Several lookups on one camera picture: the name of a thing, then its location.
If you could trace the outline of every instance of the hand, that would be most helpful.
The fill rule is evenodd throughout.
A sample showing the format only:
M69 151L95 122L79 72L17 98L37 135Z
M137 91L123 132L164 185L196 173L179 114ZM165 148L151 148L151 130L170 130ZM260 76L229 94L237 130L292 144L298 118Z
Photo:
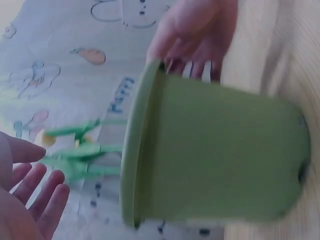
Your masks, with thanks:
M0 238L13 240L51 240L65 209L69 187L65 176L53 171L29 209L25 205L44 177L40 160L46 151L25 140L0 132ZM13 168L13 163L22 163ZM21 184L10 194L9 191Z
M211 80L220 81L223 58L236 28L238 0L179 0L160 21L147 62L164 59L181 75L192 62L191 78L201 78L211 61Z

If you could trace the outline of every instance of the green pot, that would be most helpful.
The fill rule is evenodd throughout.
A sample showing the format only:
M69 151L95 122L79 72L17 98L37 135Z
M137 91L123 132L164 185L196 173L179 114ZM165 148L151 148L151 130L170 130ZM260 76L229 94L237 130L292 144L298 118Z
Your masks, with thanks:
M146 66L128 119L120 201L128 226L268 222L298 199L310 161L291 103Z

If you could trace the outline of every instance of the paper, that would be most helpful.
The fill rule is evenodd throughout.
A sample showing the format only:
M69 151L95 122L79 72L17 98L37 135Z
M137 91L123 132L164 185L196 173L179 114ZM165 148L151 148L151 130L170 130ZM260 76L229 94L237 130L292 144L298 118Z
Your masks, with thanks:
M0 130L33 142L41 130L96 119L126 120L147 48L174 2L26 0L0 34ZM175 226L162 219L138 232L123 226L116 170L125 130L125 125L106 124L87 133L97 144L118 146L88 168L97 173L103 166L111 175L70 185L67 208L53 239L223 239L221 229ZM59 136L47 154L74 147L74 134Z

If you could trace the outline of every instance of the children's drawing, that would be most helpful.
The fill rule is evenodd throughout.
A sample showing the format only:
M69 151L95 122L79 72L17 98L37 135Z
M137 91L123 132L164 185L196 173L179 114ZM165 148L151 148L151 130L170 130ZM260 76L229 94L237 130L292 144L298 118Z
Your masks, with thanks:
M10 24L4 29L4 33L2 34L2 37L5 39L11 39L13 35L17 33L17 29L13 24Z
M137 2L138 4L135 5L134 9L131 9L130 13L128 13L130 16L126 16L125 14L124 18L126 20L123 22L123 25L125 27L132 27L134 29L151 28L157 23L157 20L155 18L156 13L152 13L152 11L150 11L149 9L147 10L146 0L138 1L139 2Z
M135 80L130 77L125 77L120 85L118 86L113 101L110 103L109 108L107 110L108 113L113 114L122 114L122 103L124 100L129 96L129 92L133 88L133 85L135 84Z
M36 112L33 117L26 123L22 121L15 121L13 129L15 131L16 138L23 138L23 132L28 133L28 140L34 142L37 134L45 129L44 121L48 118L49 112L47 110L40 110Z
M106 61L106 55L103 51L94 49L94 48L78 48L75 50L72 50L70 52L71 54L78 54L85 60L87 60L89 63L99 66L105 63Z
M121 3L119 0L101 0L90 10L92 17L105 23L121 21Z
M11 73L7 81L0 82L0 97L32 100L51 87L60 71L56 64L35 61L31 68Z

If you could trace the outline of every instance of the finger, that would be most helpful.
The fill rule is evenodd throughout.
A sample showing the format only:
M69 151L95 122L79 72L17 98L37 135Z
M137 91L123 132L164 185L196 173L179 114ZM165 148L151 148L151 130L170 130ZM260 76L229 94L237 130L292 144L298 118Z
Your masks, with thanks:
M220 83L222 71L222 62L211 62L210 78L211 82Z
M64 181L65 175L61 171L54 170L50 174L49 178L43 185L39 195L29 208L29 212L31 213L35 221L38 221L40 216L43 214L56 187L62 184Z
M52 239L66 207L70 189L65 184L58 185L42 216L37 221L38 227L45 239Z
M177 60L177 59L173 60L168 72L171 74L176 74L181 76L185 70L186 64L187 64L186 62L181 60Z
M175 30L174 16L170 9L159 22L155 35L146 53L146 62L150 63L155 59L165 59L168 51L178 38Z
M46 171L46 166L38 163L25 176L12 195L15 196L23 205L26 205L29 198L46 174Z
M46 150L31 142L23 139L15 138L3 133L8 141L13 163L32 163L40 160L46 154Z
M22 163L15 168L13 168L12 176L11 176L11 187L9 191L18 183L20 183L28 172L32 169L32 165L30 163Z
M190 78L192 79L201 79L204 73L205 64L202 62L193 62L191 71L190 71Z
M170 64L171 64L171 59L168 58L168 57L166 57L166 58L164 59L164 65L165 65L165 72L166 72L166 73L168 72L168 69L169 69L169 67L170 67Z

